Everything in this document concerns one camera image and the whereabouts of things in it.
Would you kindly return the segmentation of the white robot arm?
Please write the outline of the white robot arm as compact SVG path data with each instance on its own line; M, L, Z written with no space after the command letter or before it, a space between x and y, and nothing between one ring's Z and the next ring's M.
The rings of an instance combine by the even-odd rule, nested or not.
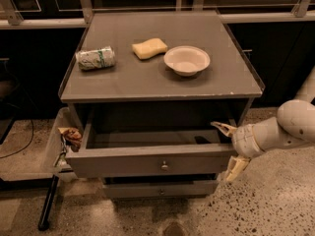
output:
M256 124L238 128L212 122L225 136L230 137L238 156L232 156L222 179L233 181L253 158L269 150L303 148L315 144L315 68L293 100L283 103L277 116Z

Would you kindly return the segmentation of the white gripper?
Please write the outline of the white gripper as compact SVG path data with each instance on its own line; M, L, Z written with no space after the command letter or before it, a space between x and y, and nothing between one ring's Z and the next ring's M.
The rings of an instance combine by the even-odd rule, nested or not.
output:
M219 129L226 137L232 137L233 147L239 154L239 156L232 156L228 162L225 172L226 181L232 182L235 180L248 166L251 161L250 158L255 158L265 153L256 141L253 124L236 128L228 124L213 121L211 125Z

